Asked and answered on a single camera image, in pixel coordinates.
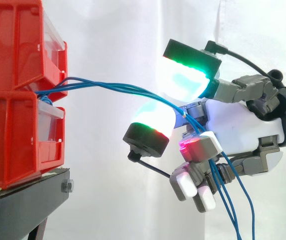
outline cable connector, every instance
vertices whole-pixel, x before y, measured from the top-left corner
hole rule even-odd
[[[133,150],[131,150],[128,154],[128,159],[131,160],[132,162],[137,163],[138,161],[141,160],[142,155],[139,153],[134,152]]]
[[[215,43],[214,41],[208,41],[205,47],[205,51],[208,51],[213,54],[223,54],[225,55],[228,52],[228,48]]]

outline white fingertip pad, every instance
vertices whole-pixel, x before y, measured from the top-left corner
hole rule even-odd
[[[176,176],[176,181],[186,199],[196,196],[197,188],[188,172],[178,174]]]
[[[280,162],[283,157],[283,152],[272,152],[266,155],[268,172],[270,172]]]
[[[216,201],[209,186],[205,185],[199,187],[198,194],[206,212],[215,209]]]
[[[205,131],[202,134],[200,134],[200,136],[207,136],[211,139],[211,141],[213,142],[217,152],[220,154],[223,151],[222,146],[220,145],[220,143],[218,142],[218,139],[216,138],[214,132],[212,131]]]

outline led light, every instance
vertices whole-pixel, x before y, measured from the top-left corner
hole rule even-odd
[[[143,105],[132,122],[147,125],[169,138],[175,126],[176,114],[171,107],[154,100]]]
[[[192,67],[162,57],[160,87],[171,98],[191,102],[206,89],[209,79],[206,74]]]

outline black cable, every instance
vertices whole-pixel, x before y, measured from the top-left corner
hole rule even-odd
[[[165,176],[167,178],[170,178],[170,175],[168,173],[158,169],[157,167],[149,165],[148,163],[146,163],[146,162],[144,162],[142,160],[139,160],[137,163],[139,163],[139,164],[143,165],[144,167],[147,167],[148,169],[153,170],[153,171],[155,171],[155,172],[157,172],[157,173],[159,173],[159,174],[161,174],[161,175],[163,175],[163,176]]]
[[[265,77],[268,77],[271,82],[273,83],[273,85],[276,87],[276,88],[283,88],[284,87],[284,84],[282,83],[282,80],[279,80],[279,79],[276,79],[270,75],[268,75],[266,72],[264,72],[260,67],[258,67],[256,64],[254,64],[253,62],[249,61],[247,58],[233,52],[233,51],[227,51],[226,52],[227,55],[229,56],[232,56],[244,63],[246,63],[247,65],[249,65],[250,67],[252,67],[253,69],[255,69],[258,73],[260,73],[261,75],[265,76]]]

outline black metal stand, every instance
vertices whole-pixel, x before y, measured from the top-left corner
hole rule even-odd
[[[42,240],[47,217],[65,202],[69,169],[52,170],[27,184],[0,191],[0,240]]]

